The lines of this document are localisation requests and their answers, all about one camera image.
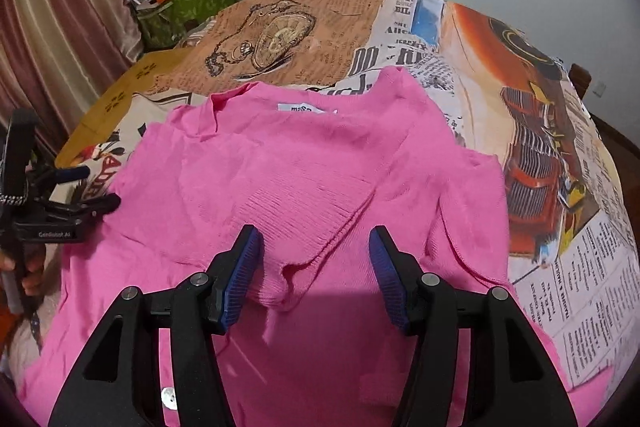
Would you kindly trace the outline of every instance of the metal screw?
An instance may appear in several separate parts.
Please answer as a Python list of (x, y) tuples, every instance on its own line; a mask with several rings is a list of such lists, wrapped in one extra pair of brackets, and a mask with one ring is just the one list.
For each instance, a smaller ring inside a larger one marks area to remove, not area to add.
[(138, 295), (138, 288), (136, 288), (135, 286), (124, 288), (124, 290), (122, 290), (122, 293), (120, 294), (120, 296), (126, 301), (130, 301), (136, 295)]
[(491, 290), (491, 295), (498, 301), (506, 301), (509, 298), (509, 292), (500, 286), (496, 286)]
[(198, 273), (194, 273), (191, 276), (191, 278), (189, 279), (189, 282), (194, 286), (202, 286), (203, 284), (206, 284), (208, 280), (209, 280), (209, 276), (206, 273), (198, 272)]
[(440, 284), (440, 277), (434, 273), (426, 273), (422, 276), (422, 283), (427, 286), (437, 286)]

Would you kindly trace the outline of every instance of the watch face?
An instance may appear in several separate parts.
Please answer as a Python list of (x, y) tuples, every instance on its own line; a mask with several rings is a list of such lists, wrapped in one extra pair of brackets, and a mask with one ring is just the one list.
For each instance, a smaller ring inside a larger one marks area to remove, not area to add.
[(549, 80), (562, 80), (562, 71), (558, 65), (541, 51), (531, 46), (522, 36), (505, 23), (489, 18), (494, 34), (514, 55), (531, 64), (542, 76)]
[(258, 71), (269, 68), (299, 44), (313, 25), (313, 18), (306, 13), (289, 13), (276, 17), (258, 37), (252, 58), (255, 68)]

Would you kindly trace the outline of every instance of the wall socket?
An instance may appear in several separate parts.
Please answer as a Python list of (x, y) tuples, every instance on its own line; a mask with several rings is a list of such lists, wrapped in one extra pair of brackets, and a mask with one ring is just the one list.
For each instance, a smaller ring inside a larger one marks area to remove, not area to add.
[(596, 85), (593, 86), (593, 94), (598, 98), (601, 98), (605, 89), (607, 89), (607, 84), (604, 82), (596, 82)]

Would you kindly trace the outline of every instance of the green storage box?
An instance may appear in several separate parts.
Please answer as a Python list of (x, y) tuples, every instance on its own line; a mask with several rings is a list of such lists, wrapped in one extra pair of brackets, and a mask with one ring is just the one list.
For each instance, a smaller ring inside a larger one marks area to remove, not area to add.
[(145, 50), (173, 48), (190, 30), (236, 0), (166, 0), (136, 11)]

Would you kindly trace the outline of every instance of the striped curtain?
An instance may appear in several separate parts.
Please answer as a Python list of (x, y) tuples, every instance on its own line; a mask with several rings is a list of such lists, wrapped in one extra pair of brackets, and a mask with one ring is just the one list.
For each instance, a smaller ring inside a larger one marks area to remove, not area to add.
[(0, 123), (32, 107), (55, 154), (141, 51), (124, 0), (0, 0)]

